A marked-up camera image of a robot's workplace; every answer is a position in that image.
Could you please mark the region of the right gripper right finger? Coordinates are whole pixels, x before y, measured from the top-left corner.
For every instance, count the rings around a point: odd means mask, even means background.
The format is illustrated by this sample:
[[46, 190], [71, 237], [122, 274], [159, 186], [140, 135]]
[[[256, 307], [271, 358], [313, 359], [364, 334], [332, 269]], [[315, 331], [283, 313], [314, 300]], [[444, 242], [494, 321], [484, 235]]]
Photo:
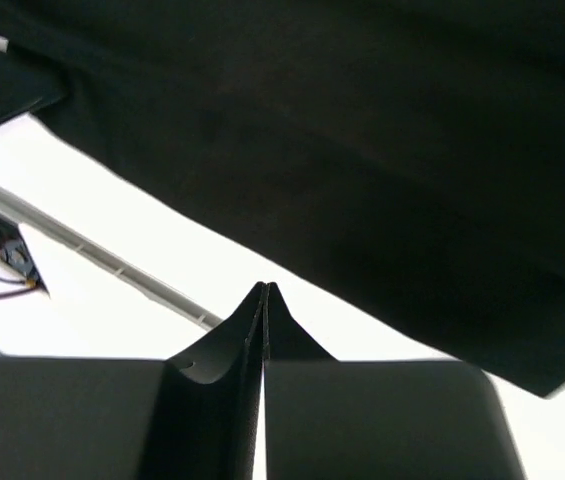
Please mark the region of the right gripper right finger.
[[266, 361], [335, 361], [291, 315], [276, 283], [263, 304], [263, 358]]

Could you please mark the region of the black skirt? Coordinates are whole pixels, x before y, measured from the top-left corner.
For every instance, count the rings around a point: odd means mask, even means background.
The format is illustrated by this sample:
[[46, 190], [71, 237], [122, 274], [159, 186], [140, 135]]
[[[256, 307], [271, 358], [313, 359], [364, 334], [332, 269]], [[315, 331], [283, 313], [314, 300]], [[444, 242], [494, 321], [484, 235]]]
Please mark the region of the black skirt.
[[56, 135], [389, 326], [565, 383], [565, 1], [0, 1]]

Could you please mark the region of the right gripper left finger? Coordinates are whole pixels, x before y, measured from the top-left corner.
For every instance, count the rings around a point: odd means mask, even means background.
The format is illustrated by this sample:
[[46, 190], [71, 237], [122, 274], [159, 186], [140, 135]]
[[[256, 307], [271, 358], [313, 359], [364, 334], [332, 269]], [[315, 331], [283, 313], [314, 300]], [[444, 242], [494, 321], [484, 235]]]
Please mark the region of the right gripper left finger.
[[138, 478], [251, 478], [266, 298], [256, 284], [229, 318], [165, 361]]

